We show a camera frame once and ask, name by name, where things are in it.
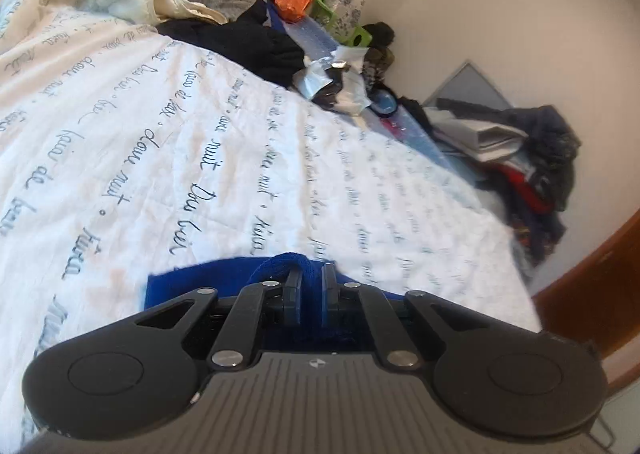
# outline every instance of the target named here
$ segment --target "pillow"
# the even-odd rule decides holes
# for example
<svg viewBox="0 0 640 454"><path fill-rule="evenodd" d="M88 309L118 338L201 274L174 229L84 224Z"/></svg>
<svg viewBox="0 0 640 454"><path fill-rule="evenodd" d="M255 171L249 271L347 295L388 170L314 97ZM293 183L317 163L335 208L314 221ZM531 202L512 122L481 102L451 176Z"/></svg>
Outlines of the pillow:
<svg viewBox="0 0 640 454"><path fill-rule="evenodd" d="M324 0L324 4L335 13L329 33L338 40L350 37L360 22L364 0Z"/></svg>

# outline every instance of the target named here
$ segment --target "green object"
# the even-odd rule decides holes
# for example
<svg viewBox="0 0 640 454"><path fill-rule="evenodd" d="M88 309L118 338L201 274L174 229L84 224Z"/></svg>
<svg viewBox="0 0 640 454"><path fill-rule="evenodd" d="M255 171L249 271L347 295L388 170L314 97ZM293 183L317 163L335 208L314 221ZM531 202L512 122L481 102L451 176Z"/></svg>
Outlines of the green object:
<svg viewBox="0 0 640 454"><path fill-rule="evenodd" d="M371 39L373 37L369 32L363 27L357 26L356 29L353 30L351 36L346 40L338 40L341 44L345 46L350 46L352 48L367 48L371 43Z"/></svg>
<svg viewBox="0 0 640 454"><path fill-rule="evenodd" d="M311 18L329 30L334 25L335 13L322 0L315 0L311 10Z"/></svg>
<svg viewBox="0 0 640 454"><path fill-rule="evenodd" d="M311 18L318 22L324 29L331 32L331 27L335 22L335 12L331 11L323 0L315 0L311 9ZM372 39L369 32L360 26L357 26L356 29L353 30L351 36L346 39L340 39L340 37L335 35L333 36L342 45L351 46L353 48L366 48L371 43Z"/></svg>

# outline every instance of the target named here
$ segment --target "blue rag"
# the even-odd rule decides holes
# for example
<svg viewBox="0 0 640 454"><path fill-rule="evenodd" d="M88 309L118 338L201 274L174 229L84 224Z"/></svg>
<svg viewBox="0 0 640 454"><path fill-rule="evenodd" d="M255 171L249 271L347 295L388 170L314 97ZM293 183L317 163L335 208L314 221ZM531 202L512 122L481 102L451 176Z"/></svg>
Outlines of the blue rag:
<svg viewBox="0 0 640 454"><path fill-rule="evenodd" d="M222 259L196 266L175 269L162 275L150 275L146 285L145 310L189 293L198 288L218 290L218 297L231 297L240 293L247 284L270 278L284 280L296 265L302 270L300 294L301 328L318 337L322 327L322 267L326 263L309 260L299 253L283 253L275 257L238 257ZM353 282L336 272L338 284ZM386 293L389 299L402 296Z"/></svg>

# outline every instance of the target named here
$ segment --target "cable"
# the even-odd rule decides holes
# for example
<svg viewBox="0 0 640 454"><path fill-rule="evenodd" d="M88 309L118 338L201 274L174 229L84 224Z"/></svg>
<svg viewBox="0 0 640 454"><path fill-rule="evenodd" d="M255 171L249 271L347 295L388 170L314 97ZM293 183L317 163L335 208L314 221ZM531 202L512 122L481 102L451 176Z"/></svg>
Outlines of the cable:
<svg viewBox="0 0 640 454"><path fill-rule="evenodd" d="M601 414L598 415L598 417L596 418L596 421L600 423L600 425L604 429L604 432L606 432L607 435L609 436L610 441L607 445L603 445L602 443L600 443L600 440L598 440L591 432L589 432L589 436L591 437L591 439L594 440L594 442L600 445L604 450L609 451L609 449L611 449L611 447L613 447L616 444L616 441L617 441L616 435L613 433L613 430L611 429L609 424L604 420Z"/></svg>

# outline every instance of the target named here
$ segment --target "wooden door frame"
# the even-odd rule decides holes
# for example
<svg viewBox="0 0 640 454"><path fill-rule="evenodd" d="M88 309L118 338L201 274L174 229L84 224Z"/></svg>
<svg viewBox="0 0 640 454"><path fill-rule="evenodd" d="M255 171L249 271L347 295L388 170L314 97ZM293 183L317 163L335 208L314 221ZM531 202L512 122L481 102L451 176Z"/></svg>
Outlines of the wooden door frame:
<svg viewBox="0 0 640 454"><path fill-rule="evenodd" d="M620 243L620 240L624 238L626 233L638 223L640 223L640 210L632 215L632 217L624 225L622 225L622 227L618 231L616 231L604 243L602 243L592 254L589 255L589 257L584 259L580 264L564 274L557 281L547 286L544 290L536 293L532 297L533 303L536 306L542 306L551 302L559 293L559 291L564 288L564 286L573 283L582 275L584 275L587 270L606 260L607 257L612 254L615 247ZM619 350L626 343L627 341L616 343L615 349ZM625 387L636 381L638 378L640 378L640 360L638 364L629 368L629 370L627 370L625 373L615 378L614 380L609 381L610 394L614 394L615 392L624 389Z"/></svg>

